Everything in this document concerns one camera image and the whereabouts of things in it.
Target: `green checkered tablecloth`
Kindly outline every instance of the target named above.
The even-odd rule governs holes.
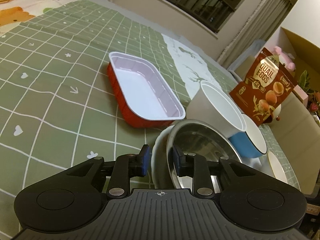
[[[0,36],[1,240],[19,231],[13,201],[24,187],[96,155],[111,161],[153,146],[161,130],[132,128],[118,110],[106,76],[112,51],[152,62],[188,105],[162,35],[115,10],[75,1]],[[233,89],[234,81],[207,65],[225,92]],[[261,130],[297,187],[270,128]],[[153,188],[150,174],[132,178],[131,187]]]

